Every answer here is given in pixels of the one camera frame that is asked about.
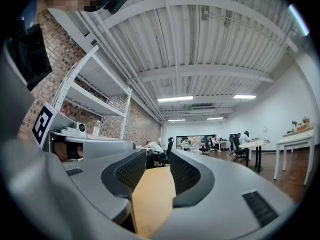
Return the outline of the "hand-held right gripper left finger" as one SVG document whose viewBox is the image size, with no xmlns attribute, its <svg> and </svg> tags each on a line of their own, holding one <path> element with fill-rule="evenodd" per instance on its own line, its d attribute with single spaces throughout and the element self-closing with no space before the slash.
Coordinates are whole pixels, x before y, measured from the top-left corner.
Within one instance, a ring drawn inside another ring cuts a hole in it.
<svg viewBox="0 0 320 240">
<path fill-rule="evenodd" d="M 132 194 L 146 170 L 146 150 L 122 153 L 63 166 L 84 197 L 114 223 L 137 233 Z"/>
</svg>

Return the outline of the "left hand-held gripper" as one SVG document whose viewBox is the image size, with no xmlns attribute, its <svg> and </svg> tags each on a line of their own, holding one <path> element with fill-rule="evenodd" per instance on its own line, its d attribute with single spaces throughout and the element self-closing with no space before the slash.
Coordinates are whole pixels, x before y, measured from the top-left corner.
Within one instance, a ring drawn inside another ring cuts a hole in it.
<svg viewBox="0 0 320 240">
<path fill-rule="evenodd" d="M 80 138 L 60 134 L 63 127 L 70 127 L 73 123 L 76 122 L 58 112 L 50 104 L 45 103 L 32 128 L 35 143 L 42 150 L 52 154 L 55 154 L 53 151 L 55 141 L 81 144 L 82 159 L 91 157 L 92 152 L 94 152 L 95 158 L 100 158 L 136 149 L 136 144 L 130 140 L 99 140 L 94 143 L 87 136 L 86 138 Z"/>
</svg>

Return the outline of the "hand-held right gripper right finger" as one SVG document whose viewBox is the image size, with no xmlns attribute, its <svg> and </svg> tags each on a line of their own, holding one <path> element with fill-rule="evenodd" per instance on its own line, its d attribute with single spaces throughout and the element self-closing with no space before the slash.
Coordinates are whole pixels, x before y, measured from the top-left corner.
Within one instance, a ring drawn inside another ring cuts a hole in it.
<svg viewBox="0 0 320 240">
<path fill-rule="evenodd" d="M 251 169 L 173 150 L 173 209 L 154 240 L 270 240 L 295 209 L 292 199 Z"/>
</svg>

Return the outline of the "person's left hand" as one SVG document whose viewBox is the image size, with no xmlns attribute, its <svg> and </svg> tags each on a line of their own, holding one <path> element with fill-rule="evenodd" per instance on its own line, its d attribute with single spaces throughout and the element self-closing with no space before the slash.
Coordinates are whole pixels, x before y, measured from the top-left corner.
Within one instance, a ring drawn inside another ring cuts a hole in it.
<svg viewBox="0 0 320 240">
<path fill-rule="evenodd" d="M 77 161 L 83 158 L 83 147 L 80 143 L 55 141 L 52 149 L 61 161 Z"/>
</svg>

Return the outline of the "round yellow wooden table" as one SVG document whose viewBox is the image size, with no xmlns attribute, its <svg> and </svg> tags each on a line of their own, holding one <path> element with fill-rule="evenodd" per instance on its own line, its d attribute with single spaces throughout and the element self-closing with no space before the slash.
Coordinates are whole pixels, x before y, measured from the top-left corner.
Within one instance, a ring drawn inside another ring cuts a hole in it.
<svg viewBox="0 0 320 240">
<path fill-rule="evenodd" d="M 132 194 L 138 236 L 152 238 L 170 217 L 175 196 L 175 184 L 169 166 L 144 172 Z"/>
</svg>

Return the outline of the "black office chair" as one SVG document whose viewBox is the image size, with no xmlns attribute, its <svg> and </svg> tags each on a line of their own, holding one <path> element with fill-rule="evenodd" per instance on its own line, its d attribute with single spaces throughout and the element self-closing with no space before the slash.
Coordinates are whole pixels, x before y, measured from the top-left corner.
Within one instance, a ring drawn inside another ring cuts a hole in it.
<svg viewBox="0 0 320 240">
<path fill-rule="evenodd" d="M 167 164 L 170 164 L 170 154 L 173 147 L 174 139 L 173 137 L 170 137 L 168 139 L 168 146 L 167 149 L 164 152 L 157 151 L 158 155 L 158 162 L 161 167 L 164 167 Z"/>
<path fill-rule="evenodd" d="M 234 134 L 230 134 L 229 135 L 229 150 L 230 150 L 230 156 L 233 155 L 233 157 L 236 156 L 235 154 L 235 145 L 234 145 L 234 141 L 233 141 L 233 138 L 234 138 Z"/>
<path fill-rule="evenodd" d="M 205 135 L 202 141 L 200 142 L 200 146 L 198 150 L 201 152 L 202 155 L 209 156 L 209 152 L 211 151 L 210 145 L 209 145 L 209 139 Z"/>
<path fill-rule="evenodd" d="M 233 153 L 235 154 L 235 158 L 233 159 L 233 161 L 237 161 L 240 160 L 240 162 L 242 162 L 242 159 L 246 158 L 246 150 L 240 148 L 240 141 L 238 137 L 233 137 L 233 147 L 234 147 L 234 151 Z"/>
</svg>

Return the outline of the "white metal shelving rack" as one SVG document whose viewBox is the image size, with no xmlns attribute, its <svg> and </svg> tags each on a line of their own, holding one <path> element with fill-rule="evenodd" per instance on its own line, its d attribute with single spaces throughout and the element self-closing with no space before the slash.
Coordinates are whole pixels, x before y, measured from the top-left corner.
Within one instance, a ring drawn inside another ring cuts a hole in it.
<svg viewBox="0 0 320 240">
<path fill-rule="evenodd" d="M 99 47 L 95 45 L 75 63 L 60 84 L 51 105 L 60 111 L 63 102 L 80 107 L 102 117 L 104 125 L 110 117 L 122 117 L 119 138 L 123 139 L 133 90 L 121 83 L 100 59 Z M 123 111 L 111 106 L 112 97 L 126 96 Z"/>
</svg>

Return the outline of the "round white table black legs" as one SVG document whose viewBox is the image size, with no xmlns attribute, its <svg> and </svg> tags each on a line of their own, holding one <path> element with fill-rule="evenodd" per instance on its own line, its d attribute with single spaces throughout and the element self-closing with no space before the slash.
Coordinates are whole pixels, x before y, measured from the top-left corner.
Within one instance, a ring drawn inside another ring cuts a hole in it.
<svg viewBox="0 0 320 240">
<path fill-rule="evenodd" d="M 248 167 L 249 169 L 255 171 L 256 173 L 260 173 L 263 168 L 261 166 L 261 160 L 262 160 L 262 146 L 265 146 L 269 144 L 269 141 L 264 141 L 264 140 L 254 140 L 248 143 L 241 144 L 239 147 L 241 149 L 245 150 L 245 166 Z M 249 166 L 249 154 L 250 151 L 255 148 L 255 165 Z"/>
</svg>

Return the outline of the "dark framed window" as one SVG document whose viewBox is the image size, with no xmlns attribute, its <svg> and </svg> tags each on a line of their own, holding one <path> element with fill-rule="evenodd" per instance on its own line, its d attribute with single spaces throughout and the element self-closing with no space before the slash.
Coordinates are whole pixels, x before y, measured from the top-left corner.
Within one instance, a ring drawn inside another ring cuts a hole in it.
<svg viewBox="0 0 320 240">
<path fill-rule="evenodd" d="M 199 146 L 204 136 L 207 136 L 208 139 L 212 137 L 216 137 L 216 134 L 207 134 L 207 135 L 178 135 L 176 137 L 176 147 L 181 148 L 181 143 L 183 139 L 187 139 L 189 141 L 189 145 L 197 145 Z"/>
</svg>

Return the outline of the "white rectangular table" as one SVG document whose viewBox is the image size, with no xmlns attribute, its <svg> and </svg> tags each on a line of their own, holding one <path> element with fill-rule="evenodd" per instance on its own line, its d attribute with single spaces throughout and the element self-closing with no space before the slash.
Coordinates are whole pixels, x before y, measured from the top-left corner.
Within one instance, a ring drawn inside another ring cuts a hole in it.
<svg viewBox="0 0 320 240">
<path fill-rule="evenodd" d="M 278 170 L 279 170 L 279 163 L 280 163 L 280 147 L 283 147 L 282 170 L 285 171 L 286 165 L 287 165 L 287 148 L 293 148 L 299 145 L 307 145 L 309 147 L 307 171 L 306 171 L 305 179 L 303 182 L 304 186 L 307 185 L 309 175 L 312 171 L 314 154 L 315 154 L 315 138 L 314 138 L 313 129 L 303 131 L 301 133 L 285 136 L 281 140 L 276 142 L 276 160 L 275 160 L 275 169 L 274 169 L 274 176 L 273 176 L 274 180 L 278 178 Z"/>
</svg>

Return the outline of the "wooden sideboard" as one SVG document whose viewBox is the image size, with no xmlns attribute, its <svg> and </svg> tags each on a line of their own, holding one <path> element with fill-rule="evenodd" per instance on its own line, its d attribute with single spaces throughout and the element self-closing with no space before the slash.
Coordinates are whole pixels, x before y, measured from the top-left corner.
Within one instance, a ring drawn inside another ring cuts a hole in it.
<svg viewBox="0 0 320 240">
<path fill-rule="evenodd" d="M 313 129 L 312 127 L 306 127 L 306 128 L 297 130 L 295 132 L 287 133 L 287 134 L 283 135 L 282 137 L 285 138 L 285 137 L 293 136 L 293 135 L 296 135 L 296 134 L 305 133 L 305 132 L 311 131 L 312 129 Z"/>
</svg>

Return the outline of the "person's torso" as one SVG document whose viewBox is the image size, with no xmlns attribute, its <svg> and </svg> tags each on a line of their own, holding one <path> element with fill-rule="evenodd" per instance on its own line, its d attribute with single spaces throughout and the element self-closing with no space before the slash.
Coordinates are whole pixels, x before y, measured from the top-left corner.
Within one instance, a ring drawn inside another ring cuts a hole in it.
<svg viewBox="0 0 320 240">
<path fill-rule="evenodd" d="M 0 145 L 15 139 L 34 101 L 5 44 L 0 49 Z"/>
</svg>

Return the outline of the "black flat device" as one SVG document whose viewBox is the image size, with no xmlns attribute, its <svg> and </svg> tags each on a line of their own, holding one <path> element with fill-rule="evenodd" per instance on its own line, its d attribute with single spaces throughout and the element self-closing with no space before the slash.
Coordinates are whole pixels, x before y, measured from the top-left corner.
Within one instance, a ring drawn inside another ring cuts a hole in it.
<svg viewBox="0 0 320 240">
<path fill-rule="evenodd" d="M 22 19 L 17 21 L 6 45 L 29 91 L 52 72 L 39 23 L 27 28 Z"/>
</svg>

